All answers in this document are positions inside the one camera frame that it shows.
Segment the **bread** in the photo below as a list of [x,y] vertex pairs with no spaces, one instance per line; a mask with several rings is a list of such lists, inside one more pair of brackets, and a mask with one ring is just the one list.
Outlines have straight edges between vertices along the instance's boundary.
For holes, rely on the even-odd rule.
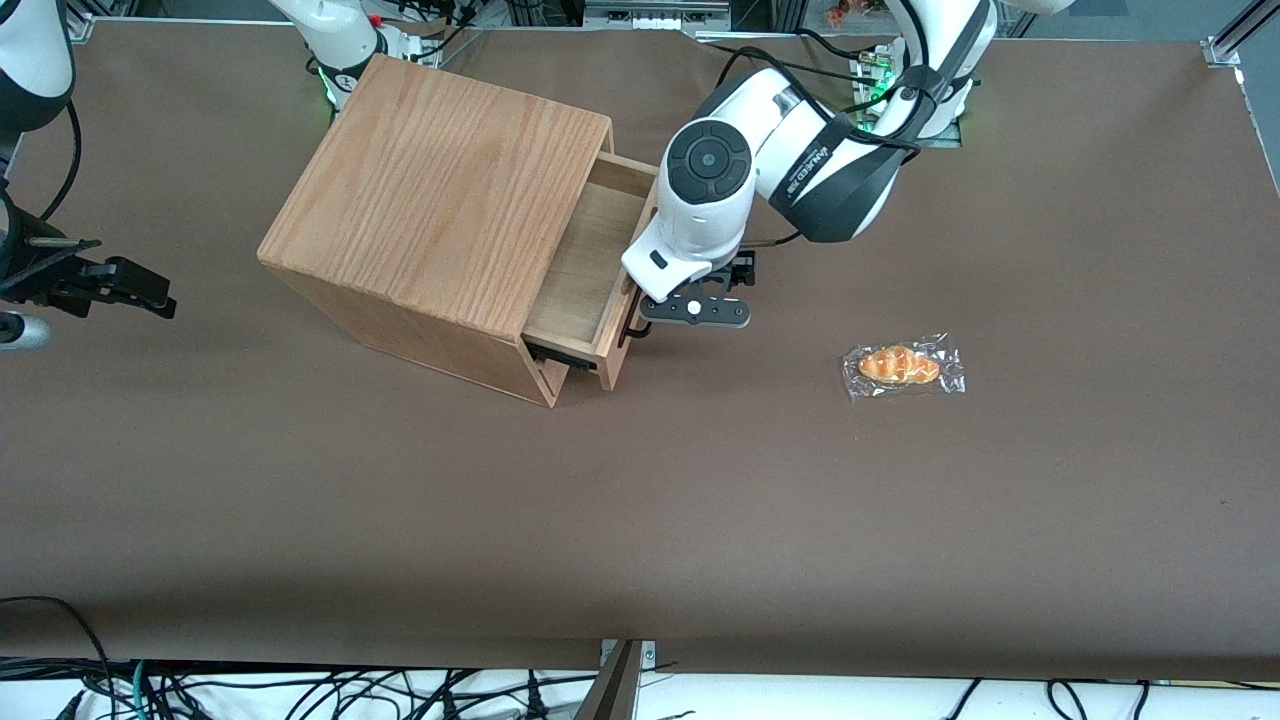
[[882,383],[925,384],[938,379],[941,368],[910,347],[893,345],[864,356],[858,372]]

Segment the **wood grain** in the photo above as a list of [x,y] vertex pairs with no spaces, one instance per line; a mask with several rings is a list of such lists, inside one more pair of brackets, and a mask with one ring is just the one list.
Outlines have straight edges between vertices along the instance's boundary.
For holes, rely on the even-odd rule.
[[609,126],[375,56],[259,259],[517,342]]
[[534,361],[522,342],[507,342],[385,300],[271,268],[361,345],[550,407],[567,368]]
[[[654,174],[657,174],[657,168],[654,168]],[[658,184],[650,183],[644,208],[640,210],[635,229],[631,232],[632,241],[640,237],[640,233],[649,227],[657,211]],[[618,374],[622,372],[622,361],[626,360],[627,350],[631,348],[631,338],[622,336],[623,328],[639,328],[644,324],[639,311],[631,315],[630,319],[627,318],[627,311],[631,310],[631,299],[636,293],[640,293],[643,300],[643,292],[636,287],[635,281],[631,279],[626,270],[621,270],[613,286],[612,295],[614,300],[611,301],[609,314],[600,323],[600,332],[595,337],[595,354],[604,359],[596,368],[596,373],[600,375],[600,387],[608,391],[612,391],[617,386]]]
[[644,199],[594,183],[582,188],[525,325],[525,338],[595,360],[595,337],[609,311],[622,251]]
[[600,152],[595,156],[586,182],[636,197],[648,197],[655,177],[658,177],[658,168],[653,165],[612,152]]

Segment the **metal frame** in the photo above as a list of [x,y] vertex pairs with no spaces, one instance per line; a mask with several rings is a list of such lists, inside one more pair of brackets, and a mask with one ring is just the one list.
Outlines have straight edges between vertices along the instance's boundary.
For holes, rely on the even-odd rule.
[[1251,3],[1240,10],[1235,19],[1226,23],[1217,35],[1208,36],[1208,40],[1201,42],[1204,49],[1204,60],[1210,65],[1216,67],[1234,67],[1240,64],[1240,55],[1238,50],[1244,41],[1253,37],[1256,32],[1262,29],[1271,18],[1280,13],[1280,0],[1251,0]]
[[72,42],[84,42],[96,18],[132,15],[138,0],[67,0],[67,31]]
[[645,661],[641,641],[618,641],[609,652],[600,674],[586,691],[586,698],[573,715],[573,720],[632,720],[636,714],[636,694],[640,692],[640,671]]

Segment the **brown table surface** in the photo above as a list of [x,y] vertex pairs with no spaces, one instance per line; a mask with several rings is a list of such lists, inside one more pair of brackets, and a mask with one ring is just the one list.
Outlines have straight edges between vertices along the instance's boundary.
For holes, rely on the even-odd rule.
[[[964,149],[865,236],[762,254],[748,329],[659,327],[550,411],[357,346],[257,265],[328,122],[296,31],[104,22],[77,59],[55,223],[170,277],[178,318],[37,311],[56,345],[0,356],[0,588],[111,655],[589,666],[645,637],[684,670],[1280,678],[1280,201],[1194,44],[996,42]],[[657,163],[723,60],[492,32],[449,68]],[[29,136],[19,204],[67,160],[63,122]],[[842,354],[940,331],[966,395],[849,402]],[[3,619],[0,653],[88,652]]]

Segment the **black cable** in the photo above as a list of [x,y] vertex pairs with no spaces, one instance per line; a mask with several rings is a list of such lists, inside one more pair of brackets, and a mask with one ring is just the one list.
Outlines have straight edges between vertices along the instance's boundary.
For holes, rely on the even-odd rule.
[[[736,53],[736,50],[733,50],[732,47],[721,47],[719,45],[710,45],[709,47],[714,47],[714,49],[721,50],[723,53]],[[753,47],[755,50],[759,50],[759,47],[755,47],[754,45],[748,45],[748,47]],[[859,85],[874,86],[877,83],[877,81],[874,81],[872,78],[868,78],[868,77],[858,77],[858,76],[851,76],[849,73],[837,73],[835,70],[824,70],[822,68],[813,68],[813,67],[809,67],[809,65],[801,65],[799,63],[791,63],[791,61],[787,61],[787,60],[778,60],[778,64],[786,65],[788,68],[794,68],[796,70],[804,70],[806,73],[813,73],[815,76],[826,76],[826,77],[833,77],[833,78],[840,78],[840,79],[847,79],[847,81],[851,81],[851,82],[856,82]],[[724,82],[723,77],[724,77],[724,74],[722,73],[721,74],[722,79],[719,82],[717,82],[716,85],[719,85],[721,82]]]
[[742,250],[760,250],[762,247],[777,247],[780,245],[786,245],[791,242],[792,240],[800,237],[801,234],[803,233],[800,231],[796,231],[786,237],[780,237],[777,240],[756,240],[756,241],[744,242],[740,247]]
[[538,676],[534,671],[529,671],[529,705],[525,706],[529,711],[525,712],[525,717],[529,720],[547,720],[547,703],[543,702],[543,693],[538,689]]
[[410,55],[408,56],[408,61],[410,63],[416,63],[416,61],[421,60],[422,58],[430,58],[431,55],[435,55],[440,50],[444,50],[445,45],[448,45],[454,37],[458,36],[460,32],[462,32],[463,29],[466,29],[468,27],[471,27],[471,26],[467,24],[467,23],[460,24],[458,27],[456,27],[453,29],[453,32],[451,32],[444,40],[442,40],[439,45],[436,45],[435,47],[431,47],[430,50],[428,50],[425,53],[417,53],[415,55]]
[[156,689],[151,687],[151,680],[146,676],[142,678],[142,694],[146,696],[147,703],[155,708],[155,715],[148,715],[151,717],[159,716],[163,720],[174,720],[173,708],[169,707],[169,702],[164,700],[164,693],[156,693]]
[[808,102],[810,108],[813,108],[813,111],[817,113],[818,117],[823,119],[823,122],[831,119],[831,113],[828,113],[827,109],[822,106],[822,102],[818,102],[818,100],[813,96],[813,94],[809,92],[809,88],[805,87],[803,82],[796,79],[796,76],[792,74],[792,72],[787,69],[786,65],[782,64],[782,60],[778,60],[773,55],[765,53],[764,50],[760,50],[759,47],[755,47],[754,45],[744,45],[742,47],[733,50],[733,54],[730,55],[728,61],[724,63],[724,68],[721,70],[719,79],[716,81],[716,87],[719,87],[721,85],[724,83],[724,77],[728,76],[730,68],[733,67],[733,63],[736,63],[739,58],[754,58],[756,60],[763,60],[773,65],[773,69],[778,70],[778,74],[781,74],[783,78],[786,78],[788,83],[791,83],[791,88],[795,90],[796,94],[800,95],[800,97],[804,99],[804,101]]
[[1147,706],[1147,696],[1151,694],[1151,683],[1138,680],[1142,684],[1142,694],[1138,696],[1138,705],[1133,706],[1133,720],[1142,720],[1142,708]]
[[859,53],[867,53],[869,50],[874,50],[876,49],[876,46],[873,45],[870,47],[864,47],[861,50],[841,50],[840,47],[836,47],[835,45],[832,45],[831,42],[828,42],[826,37],[818,35],[817,32],[814,32],[814,31],[812,31],[812,29],[809,29],[806,27],[803,27],[803,28],[797,29],[796,35],[801,36],[801,37],[812,37],[812,38],[817,40],[818,45],[822,45],[823,50],[826,50],[827,53],[831,53],[832,55],[836,55],[837,58],[844,58],[846,60],[855,60],[856,61]]
[[[404,711],[401,710],[399,703],[396,702],[394,700],[389,698],[389,697],[381,697],[381,696],[371,694],[371,696],[365,697],[364,700],[376,700],[379,702],[389,702],[389,703],[392,703],[392,707],[396,708],[396,720],[403,720],[404,719]],[[347,708],[343,708],[342,712],[346,712],[346,711],[347,711]]]
[[471,702],[463,705],[462,707],[454,710],[451,714],[447,714],[447,715],[442,716],[440,720],[458,720],[458,717],[462,717],[462,714],[466,712],[467,710],[471,710],[472,707],[475,707],[477,705],[481,705],[481,703],[485,703],[485,702],[495,701],[499,697],[511,697],[512,700],[515,700],[515,693],[509,693],[509,692],[507,692],[507,693],[493,693],[492,696],[481,697],[479,700],[475,700],[475,701],[471,701]]
[[440,698],[444,696],[445,692],[453,689],[454,685],[475,675],[476,673],[479,673],[479,670],[461,670],[458,671],[457,675],[453,675],[453,671],[451,670],[449,674],[444,676],[445,678],[444,683],[440,684],[439,688],[435,688],[435,692],[431,693],[429,698],[426,698],[426,702],[422,703],[420,707],[417,707],[413,712],[410,712],[408,720],[422,720],[424,717],[426,717],[426,714],[431,711],[431,707],[434,707],[435,703],[440,701]]
[[[355,673],[355,671],[356,670],[340,670],[340,673]],[[330,682],[330,680],[328,680],[328,679],[321,679],[321,680],[314,680],[314,679],[312,680],[280,680],[279,683],[228,683],[228,682],[224,682],[224,680],[200,680],[200,682],[196,682],[196,683],[186,683],[182,687],[183,687],[183,689],[187,689],[187,691],[189,691],[192,688],[206,688],[206,687],[211,687],[211,688],[232,688],[232,689],[238,689],[238,691],[265,691],[265,689],[270,689],[270,688],[287,688],[287,687],[291,687],[291,685],[294,685],[294,687],[296,685],[315,685],[315,684],[323,684],[323,683],[328,683],[328,682]]]
[[84,700],[84,691],[72,696],[67,705],[63,706],[63,710],[58,714],[58,717],[54,717],[54,720],[76,720],[76,711],[79,710],[82,700]]
[[63,187],[58,188],[58,195],[49,202],[49,208],[40,214],[41,220],[47,220],[54,217],[58,211],[58,206],[63,204],[67,199],[67,193],[72,191],[72,184],[76,182],[76,174],[79,173],[79,158],[83,149],[83,137],[81,136],[79,115],[76,114],[76,104],[70,100],[67,101],[67,118],[72,122],[72,140],[76,143],[72,151],[72,167],[67,169],[67,178],[63,179]]
[[365,671],[361,671],[361,673],[358,673],[356,675],[352,675],[351,678],[347,678],[346,680],[338,680],[338,682],[335,682],[334,685],[333,685],[333,689],[330,689],[325,694],[320,696],[320,700],[315,701],[315,703],[311,707],[308,707],[306,712],[303,712],[302,715],[300,715],[298,720],[306,720],[307,717],[310,717],[312,712],[315,712],[316,710],[319,710],[320,706],[324,705],[324,702],[326,700],[329,700],[330,697],[333,697],[333,696],[337,696],[337,701],[335,701],[335,705],[334,705],[334,708],[337,708],[337,706],[342,703],[342,689],[346,688],[347,685],[349,685],[351,683],[357,683],[360,680],[364,680],[365,675],[369,671],[365,670]]
[[856,113],[859,110],[869,110],[869,109],[879,105],[881,102],[883,102],[887,99],[888,99],[888,91],[884,91],[884,94],[877,95],[876,97],[872,97],[870,100],[868,100],[865,102],[854,102],[852,105],[847,105],[845,108],[841,108],[840,111],[842,114],[845,114],[845,115],[851,115],[851,114],[854,114],[854,113]]
[[422,18],[424,23],[430,22],[430,18],[426,17],[426,9],[422,8],[421,3],[416,3],[412,0],[397,0],[396,6],[399,10],[401,15],[404,14],[404,9],[407,8],[417,13],[417,17]]
[[[168,691],[164,687],[165,680],[168,680],[169,685],[170,685],[170,689],[168,689]],[[165,673],[165,674],[160,675],[160,694],[164,696],[164,694],[168,694],[168,693],[173,693],[174,696],[177,696],[178,700],[182,701],[182,703],[186,705],[191,710],[191,712],[182,712],[179,710],[174,710],[174,712],[177,712],[179,715],[184,715],[187,717],[192,717],[193,714],[196,714],[196,712],[204,715],[204,708],[200,706],[200,701],[197,701],[195,697],[192,697],[192,694],[189,692],[187,692],[186,688],[182,687],[182,683],[178,680],[178,678],[175,678],[172,674]]]
[[[1080,714],[1078,719],[1068,715],[1057,705],[1057,700],[1053,698],[1055,685],[1062,685],[1066,688],[1068,694],[1071,696],[1071,701],[1075,702],[1075,710]],[[1075,688],[1071,687],[1071,683],[1068,683],[1066,680],[1050,680],[1044,684],[1044,694],[1048,697],[1048,703],[1053,707],[1053,712],[1057,712],[1057,716],[1062,720],[1089,720],[1089,715],[1084,711],[1084,703],[1080,702],[1080,696],[1075,694]]]
[[956,702],[955,708],[951,710],[951,715],[947,715],[942,720],[957,720],[960,714],[964,712],[965,703],[969,702],[969,696],[973,694],[973,691],[978,689],[978,683],[980,682],[982,678],[974,678],[973,682],[969,683],[969,687],[964,689],[964,693],[960,694],[960,700]]
[[[76,119],[76,110],[72,108],[70,102],[67,104],[67,110],[72,117],[72,127],[76,128],[76,137],[79,138],[79,120]],[[72,161],[72,172],[67,176],[67,182],[63,183],[63,191],[59,192],[59,197],[54,199],[55,204],[46,213],[46,217],[47,214],[51,214],[52,210],[58,209],[58,202],[61,202],[61,197],[67,195],[67,190],[70,188],[72,181],[76,179],[76,169],[78,167],[79,167],[79,140],[76,141],[76,160]],[[102,648],[102,642],[97,639],[97,633],[95,633],[93,628],[90,626],[88,620],[86,620],[84,616],[81,615],[78,610],[72,607],[69,602],[59,597],[51,597],[47,594],[19,594],[12,597],[0,597],[0,605],[5,605],[9,602],[44,602],[47,605],[56,605],[58,607],[61,607],[68,615],[72,616],[72,620],[76,620],[76,624],[81,626],[81,630],[84,630],[84,635],[88,637],[88,642],[92,643],[93,646],[93,652],[97,653],[97,660],[101,664],[106,684],[109,688],[111,687],[111,666],[106,660],[106,650]],[[111,689],[113,720],[114,717],[116,717],[118,714],[119,708],[116,707],[116,697],[115,697],[115,691],[113,688]]]
[[[338,675],[340,675],[340,674],[342,674],[340,671],[329,673],[328,678],[325,678],[324,680],[317,682],[311,689],[308,689],[307,692],[302,693],[302,697],[300,697],[297,700],[297,702],[293,703],[293,707],[291,707],[289,711],[284,714],[284,720],[289,720],[291,717],[293,717],[293,714],[297,712],[298,708],[302,707],[302,703],[306,702],[308,697],[311,697],[311,693],[319,691],[321,685],[324,685],[325,683],[337,683]],[[315,706],[312,706],[312,710],[315,707],[319,707],[319,703],[316,703]]]
[[[594,680],[595,678],[596,678],[595,675],[570,675],[567,678],[550,678],[548,680],[538,680],[538,685],[541,687],[541,688],[545,688],[547,685],[561,685],[561,684],[564,684],[564,683],[588,683],[588,682]],[[456,697],[458,700],[475,700],[475,698],[484,698],[484,697],[489,697],[489,696],[495,696],[497,697],[497,696],[506,696],[508,693],[520,692],[520,691],[525,689],[527,685],[515,685],[515,687],[511,687],[511,688],[503,688],[503,689],[499,689],[499,691],[488,691],[488,692],[483,692],[483,693],[454,693],[453,697]]]
[[[351,707],[352,705],[355,705],[357,700],[360,700],[362,697],[371,697],[369,693],[371,693],[374,691],[374,688],[376,688],[378,685],[380,685],[380,684],[385,683],[387,680],[394,678],[396,675],[399,675],[399,670],[392,670],[390,673],[383,675],[381,678],[378,678],[376,680],[370,682],[367,685],[365,685],[365,689],[360,691],[358,693],[356,693],[353,696],[347,696],[346,698],[340,698],[339,697],[338,698],[338,705],[333,706],[333,717],[337,719],[339,715],[343,714],[343,711],[346,711],[348,707]],[[346,705],[343,705],[343,700],[346,700],[346,702],[347,702]]]
[[115,680],[115,678],[109,679],[108,680],[108,687],[106,688],[101,688],[101,687],[97,685],[96,682],[90,680],[88,676],[82,676],[81,678],[81,684],[84,685],[84,689],[87,689],[88,692],[91,692],[93,694],[100,694],[102,697],[111,698],[111,712],[109,712],[108,716],[111,717],[113,720],[115,720],[118,717],[118,715],[119,715],[119,710],[118,710],[116,706],[124,707],[124,710],[128,710],[131,712],[137,712],[137,710],[138,710],[137,707],[133,706],[133,698],[132,697],[122,697],[120,694],[118,694],[115,692],[114,680]]

